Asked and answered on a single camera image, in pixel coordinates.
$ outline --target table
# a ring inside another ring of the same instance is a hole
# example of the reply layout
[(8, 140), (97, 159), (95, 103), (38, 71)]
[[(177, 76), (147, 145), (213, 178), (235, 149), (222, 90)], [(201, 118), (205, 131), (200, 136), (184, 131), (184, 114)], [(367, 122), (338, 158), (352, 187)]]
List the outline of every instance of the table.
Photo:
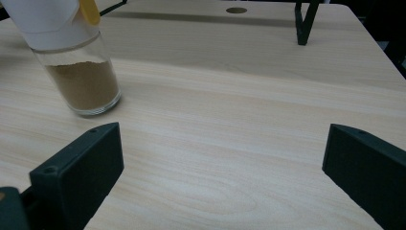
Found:
[(129, 1), (101, 32), (123, 97), (84, 118), (0, 23), (1, 186), (119, 122), (125, 169), (86, 229), (380, 229), (322, 171), (330, 124), (406, 149), (406, 80), (347, 7), (306, 46), (291, 3)]

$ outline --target yellow tab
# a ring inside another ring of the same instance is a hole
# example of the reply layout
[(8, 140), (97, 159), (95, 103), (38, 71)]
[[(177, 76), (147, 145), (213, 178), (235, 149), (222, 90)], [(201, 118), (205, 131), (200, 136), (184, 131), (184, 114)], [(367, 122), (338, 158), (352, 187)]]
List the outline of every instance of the yellow tab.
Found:
[(79, 0), (80, 11), (83, 14), (84, 19), (93, 26), (99, 25), (101, 21), (101, 15), (99, 13), (98, 6), (96, 6), (95, 0)]

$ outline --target brown powder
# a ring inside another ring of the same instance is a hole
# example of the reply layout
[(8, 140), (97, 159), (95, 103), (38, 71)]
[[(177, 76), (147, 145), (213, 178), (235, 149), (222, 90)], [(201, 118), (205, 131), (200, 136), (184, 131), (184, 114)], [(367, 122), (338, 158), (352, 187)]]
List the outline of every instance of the brown powder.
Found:
[(110, 103), (119, 87), (109, 62), (45, 66), (62, 96), (74, 109), (90, 110)]

